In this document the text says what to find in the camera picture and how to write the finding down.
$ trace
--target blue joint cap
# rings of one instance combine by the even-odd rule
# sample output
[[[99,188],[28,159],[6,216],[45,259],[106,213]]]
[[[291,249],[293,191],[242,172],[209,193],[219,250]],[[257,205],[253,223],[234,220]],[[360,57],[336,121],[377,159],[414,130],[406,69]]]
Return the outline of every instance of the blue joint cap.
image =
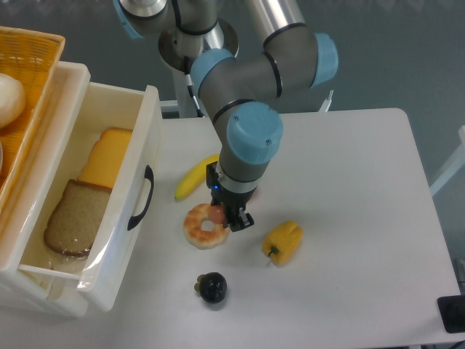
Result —
[[[336,45],[329,35],[317,33],[315,38],[318,43],[318,65],[313,86],[332,79],[339,65]]]
[[[190,77],[194,83],[194,92],[197,96],[202,82],[210,70],[227,58],[234,58],[234,55],[227,49],[209,49],[194,60],[190,69]]]
[[[124,14],[121,6],[119,4],[119,0],[113,0],[113,7],[115,7],[116,14],[118,15],[118,19],[120,20],[124,31],[129,36],[130,39],[142,39],[143,36],[139,35],[138,32],[132,27],[131,23],[126,19],[126,15]]]
[[[227,122],[226,137],[233,153],[250,165],[269,162],[279,149],[283,122],[261,102],[240,105]]]

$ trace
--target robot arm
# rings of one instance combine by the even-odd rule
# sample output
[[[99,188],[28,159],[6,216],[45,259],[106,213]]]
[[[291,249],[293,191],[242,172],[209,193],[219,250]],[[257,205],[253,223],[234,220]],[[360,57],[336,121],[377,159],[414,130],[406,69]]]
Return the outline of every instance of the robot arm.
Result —
[[[186,57],[193,61],[192,67],[183,68],[161,51],[162,57],[171,67],[190,73],[195,93],[222,142],[218,163],[207,166],[211,203],[223,204],[225,225],[231,230],[253,225],[246,204],[283,134],[278,113],[258,101],[332,78],[338,65],[334,43],[325,34],[309,31],[296,0],[246,0],[264,50],[243,61],[235,59],[237,43],[231,53],[225,49],[226,36],[217,40],[222,38],[217,22],[221,1],[120,3],[132,14],[129,21],[141,34],[174,29],[172,51],[181,63]]]
[[[246,203],[279,148],[283,125],[269,100],[334,76],[336,47],[312,34],[295,1],[247,1],[264,39],[264,51],[237,61],[224,49],[201,55],[191,76],[222,142],[217,164],[207,166],[212,204],[222,203],[231,230],[254,224]]]

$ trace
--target pepper stem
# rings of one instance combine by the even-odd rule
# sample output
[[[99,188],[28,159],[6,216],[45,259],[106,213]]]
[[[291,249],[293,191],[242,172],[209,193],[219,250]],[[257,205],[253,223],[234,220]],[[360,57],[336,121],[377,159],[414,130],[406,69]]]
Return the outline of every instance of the pepper stem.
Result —
[[[278,254],[278,253],[279,253],[279,249],[278,249],[276,246],[271,246],[270,252],[268,252],[268,257],[271,256],[272,253]]]

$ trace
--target bread roll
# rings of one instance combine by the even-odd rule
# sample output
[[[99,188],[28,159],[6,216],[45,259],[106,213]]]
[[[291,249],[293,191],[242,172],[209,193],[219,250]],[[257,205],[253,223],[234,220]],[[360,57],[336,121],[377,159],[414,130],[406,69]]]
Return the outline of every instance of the bread roll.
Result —
[[[23,112],[25,104],[23,85],[0,73],[0,129],[13,122]]]

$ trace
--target white drawer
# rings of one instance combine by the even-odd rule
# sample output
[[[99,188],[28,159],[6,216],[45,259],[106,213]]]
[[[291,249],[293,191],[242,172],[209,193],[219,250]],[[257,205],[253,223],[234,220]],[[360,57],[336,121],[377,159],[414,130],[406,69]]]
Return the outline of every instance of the white drawer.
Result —
[[[53,303],[52,308],[65,309],[62,313],[83,315],[82,297],[102,310],[110,310],[141,220],[150,205],[153,173],[161,144],[160,121],[160,102],[155,87],[148,86],[145,92],[138,92],[88,84],[76,122],[71,124],[69,141],[63,144],[64,152],[62,150],[62,156],[56,156],[49,164],[56,167],[56,172],[49,174],[52,178],[45,181],[45,185],[49,182],[49,190],[38,186],[36,190],[46,195],[29,207],[27,216],[32,215],[36,220],[28,220],[18,232],[16,243],[12,244],[15,255],[5,263],[4,274],[11,279],[13,271],[17,274],[19,269],[31,283],[28,286],[22,280],[26,284],[24,287],[36,288],[31,293]],[[95,142],[111,127],[131,129],[132,138],[97,237],[87,258],[60,256],[45,247],[43,234],[47,221],[68,180],[77,178]]]

